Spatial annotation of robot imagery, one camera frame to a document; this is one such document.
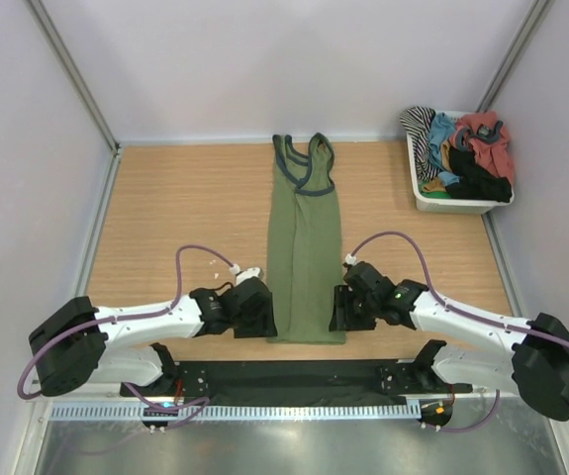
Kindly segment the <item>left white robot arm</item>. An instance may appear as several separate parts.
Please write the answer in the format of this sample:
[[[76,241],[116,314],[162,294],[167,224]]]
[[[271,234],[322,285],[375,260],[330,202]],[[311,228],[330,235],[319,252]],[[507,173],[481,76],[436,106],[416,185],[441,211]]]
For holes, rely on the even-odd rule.
[[[163,341],[227,331],[236,338],[277,334],[272,294],[254,270],[227,289],[197,288],[149,305],[96,307],[87,296],[75,297],[30,334],[30,367],[46,397],[86,384],[118,384],[123,396],[164,396],[179,373]]]

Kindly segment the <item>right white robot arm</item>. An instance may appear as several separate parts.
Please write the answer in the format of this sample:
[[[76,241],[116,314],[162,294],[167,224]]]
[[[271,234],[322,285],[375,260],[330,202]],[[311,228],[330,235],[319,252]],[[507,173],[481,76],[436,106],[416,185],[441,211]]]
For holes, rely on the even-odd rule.
[[[372,264],[349,258],[335,288],[331,331],[372,331],[378,322],[463,341],[430,341],[413,368],[415,383],[434,392],[469,384],[520,397],[537,413],[569,420],[569,331],[541,313],[532,320],[462,304],[432,287],[392,282]]]

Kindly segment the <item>black tank top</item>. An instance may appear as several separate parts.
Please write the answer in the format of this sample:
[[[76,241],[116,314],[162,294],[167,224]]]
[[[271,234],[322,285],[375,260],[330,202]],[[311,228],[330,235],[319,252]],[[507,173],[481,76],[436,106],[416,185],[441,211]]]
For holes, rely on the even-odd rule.
[[[509,203],[513,197],[512,185],[506,177],[496,177],[478,165],[474,153],[450,150],[450,166],[460,181],[445,187],[453,199],[484,200]]]

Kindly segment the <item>green tank top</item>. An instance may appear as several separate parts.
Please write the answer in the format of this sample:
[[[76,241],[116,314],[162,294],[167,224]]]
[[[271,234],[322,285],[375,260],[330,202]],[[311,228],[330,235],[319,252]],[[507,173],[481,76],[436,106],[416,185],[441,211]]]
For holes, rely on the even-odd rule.
[[[267,287],[277,335],[270,343],[343,344],[331,331],[334,288],[342,282],[341,219],[332,180],[334,151],[321,133],[304,152],[275,135],[267,233]]]

